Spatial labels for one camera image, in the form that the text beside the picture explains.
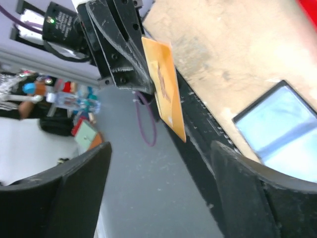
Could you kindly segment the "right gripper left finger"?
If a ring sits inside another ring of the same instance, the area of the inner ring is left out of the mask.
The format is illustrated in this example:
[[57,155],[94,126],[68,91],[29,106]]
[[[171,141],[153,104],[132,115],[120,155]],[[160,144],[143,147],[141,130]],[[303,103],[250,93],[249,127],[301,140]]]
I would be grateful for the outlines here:
[[0,188],[2,238],[92,238],[112,148],[84,154]]

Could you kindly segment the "black leather card holder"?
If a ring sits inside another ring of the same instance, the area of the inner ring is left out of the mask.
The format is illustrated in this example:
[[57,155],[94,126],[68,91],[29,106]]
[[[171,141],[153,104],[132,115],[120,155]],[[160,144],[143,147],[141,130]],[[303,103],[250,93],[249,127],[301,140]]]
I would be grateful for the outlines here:
[[288,82],[278,82],[233,122],[265,166],[316,182],[317,113]]

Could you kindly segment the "gold VIP card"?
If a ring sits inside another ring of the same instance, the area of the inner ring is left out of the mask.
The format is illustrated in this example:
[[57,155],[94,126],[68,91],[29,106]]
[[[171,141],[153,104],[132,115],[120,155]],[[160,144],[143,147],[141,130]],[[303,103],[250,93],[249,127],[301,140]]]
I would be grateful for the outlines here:
[[160,118],[186,142],[176,69],[170,44],[141,38],[150,77],[155,86],[155,98]]

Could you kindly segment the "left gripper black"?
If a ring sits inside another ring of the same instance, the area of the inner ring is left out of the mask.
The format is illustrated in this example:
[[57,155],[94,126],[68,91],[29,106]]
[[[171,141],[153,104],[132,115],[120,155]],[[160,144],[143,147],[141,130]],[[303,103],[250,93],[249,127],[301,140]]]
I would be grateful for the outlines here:
[[75,8],[83,26],[100,85],[153,94],[142,45],[144,33],[140,0],[77,0]]

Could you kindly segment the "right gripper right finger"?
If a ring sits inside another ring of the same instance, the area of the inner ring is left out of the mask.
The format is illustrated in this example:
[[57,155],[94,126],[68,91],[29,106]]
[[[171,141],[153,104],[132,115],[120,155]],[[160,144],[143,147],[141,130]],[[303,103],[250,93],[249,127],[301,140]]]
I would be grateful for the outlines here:
[[251,159],[218,141],[211,166],[230,238],[315,238],[317,185]]

